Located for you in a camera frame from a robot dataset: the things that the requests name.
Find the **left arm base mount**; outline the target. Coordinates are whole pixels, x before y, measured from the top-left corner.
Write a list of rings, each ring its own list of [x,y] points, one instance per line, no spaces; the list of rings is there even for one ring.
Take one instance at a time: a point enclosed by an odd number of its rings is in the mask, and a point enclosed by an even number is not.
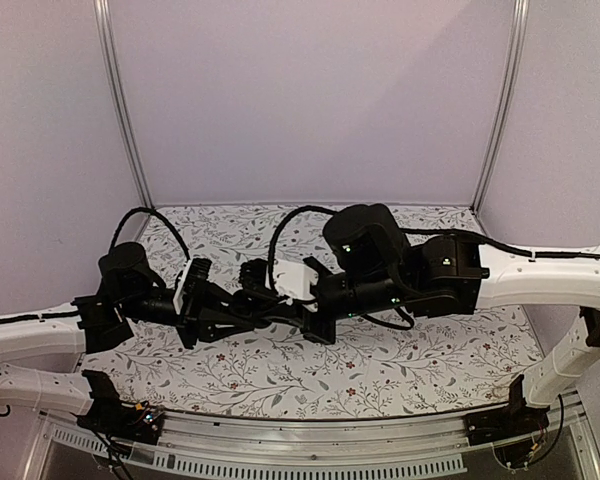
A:
[[[164,409],[140,403],[123,402],[107,374],[83,370],[92,401],[87,412],[77,415],[77,425],[103,435],[156,445],[164,425]]]

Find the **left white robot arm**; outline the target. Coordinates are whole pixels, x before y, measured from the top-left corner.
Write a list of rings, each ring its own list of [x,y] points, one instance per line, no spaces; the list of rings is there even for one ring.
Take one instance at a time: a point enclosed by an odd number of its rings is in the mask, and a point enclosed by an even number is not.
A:
[[[211,342],[264,326],[237,297],[208,279],[210,261],[189,262],[177,289],[167,288],[137,242],[112,247],[98,266],[96,294],[55,310],[0,317],[0,406],[57,410],[121,433],[140,408],[121,400],[102,371],[57,373],[16,366],[42,355],[107,352],[133,336],[133,321],[172,326],[182,345]]]

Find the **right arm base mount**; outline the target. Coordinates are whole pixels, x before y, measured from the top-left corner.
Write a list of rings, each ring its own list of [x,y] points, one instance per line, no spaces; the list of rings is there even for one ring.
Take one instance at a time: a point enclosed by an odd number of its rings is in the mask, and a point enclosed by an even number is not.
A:
[[[562,436],[565,421],[564,400],[562,395],[558,394],[559,425],[553,440],[547,445],[550,408],[530,407],[527,404],[523,393],[523,380],[524,376],[518,375],[510,384],[508,400],[503,407],[466,414],[462,418],[470,446],[538,433],[535,439],[527,438],[493,448],[496,461],[511,473],[527,470],[549,456]]]

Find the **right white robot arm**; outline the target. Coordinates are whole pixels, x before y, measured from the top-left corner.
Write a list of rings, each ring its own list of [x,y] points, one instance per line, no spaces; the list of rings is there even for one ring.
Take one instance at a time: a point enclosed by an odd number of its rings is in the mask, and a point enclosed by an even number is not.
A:
[[[322,235],[338,273],[269,254],[265,285],[305,308],[310,335],[339,319],[394,310],[404,319],[471,314],[510,305],[571,305],[572,326],[548,356],[509,386],[497,427],[517,436],[600,360],[600,245],[587,249],[510,246],[481,234],[442,229],[412,245],[383,204],[329,211]]]

